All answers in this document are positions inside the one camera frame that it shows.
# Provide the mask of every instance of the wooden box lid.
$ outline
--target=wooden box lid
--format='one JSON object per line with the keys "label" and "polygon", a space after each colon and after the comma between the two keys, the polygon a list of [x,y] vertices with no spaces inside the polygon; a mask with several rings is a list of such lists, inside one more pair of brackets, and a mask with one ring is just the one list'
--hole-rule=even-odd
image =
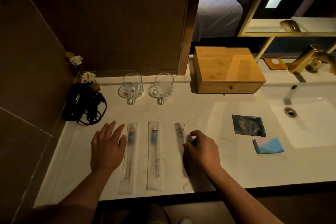
{"label": "wooden box lid", "polygon": [[265,82],[248,48],[195,48],[203,82]]}

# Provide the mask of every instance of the sink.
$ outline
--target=sink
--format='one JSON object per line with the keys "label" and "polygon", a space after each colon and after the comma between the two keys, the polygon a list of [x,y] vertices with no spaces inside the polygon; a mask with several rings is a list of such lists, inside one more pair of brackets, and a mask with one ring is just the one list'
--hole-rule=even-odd
{"label": "sink", "polygon": [[293,147],[336,145],[336,85],[264,86],[261,92]]}

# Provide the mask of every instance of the mirror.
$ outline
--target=mirror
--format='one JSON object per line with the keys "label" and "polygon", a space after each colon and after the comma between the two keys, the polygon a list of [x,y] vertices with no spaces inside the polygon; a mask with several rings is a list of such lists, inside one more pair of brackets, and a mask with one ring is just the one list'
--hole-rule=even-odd
{"label": "mirror", "polygon": [[336,36],[336,0],[251,0],[238,36]]}

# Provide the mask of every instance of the white bedding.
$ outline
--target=white bedding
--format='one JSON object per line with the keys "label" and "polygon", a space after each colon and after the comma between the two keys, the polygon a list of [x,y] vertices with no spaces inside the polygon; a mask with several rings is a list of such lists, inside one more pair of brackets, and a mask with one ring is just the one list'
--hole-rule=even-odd
{"label": "white bedding", "polygon": [[235,36],[242,14],[237,0],[199,0],[192,40]]}

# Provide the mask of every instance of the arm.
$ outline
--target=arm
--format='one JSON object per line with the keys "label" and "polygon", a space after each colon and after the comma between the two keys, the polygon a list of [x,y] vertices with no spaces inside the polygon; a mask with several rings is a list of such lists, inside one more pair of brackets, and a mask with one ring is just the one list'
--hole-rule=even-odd
{"label": "arm", "polygon": [[106,123],[92,139],[91,173],[58,205],[35,210],[25,223],[92,223],[105,184],[124,158],[126,137],[120,138],[124,124],[112,134],[115,124]]}
{"label": "arm", "polygon": [[282,223],[221,167],[218,147],[211,138],[199,130],[191,132],[190,135],[196,136],[196,145],[185,143],[184,147],[222,194],[224,203],[237,223]]}

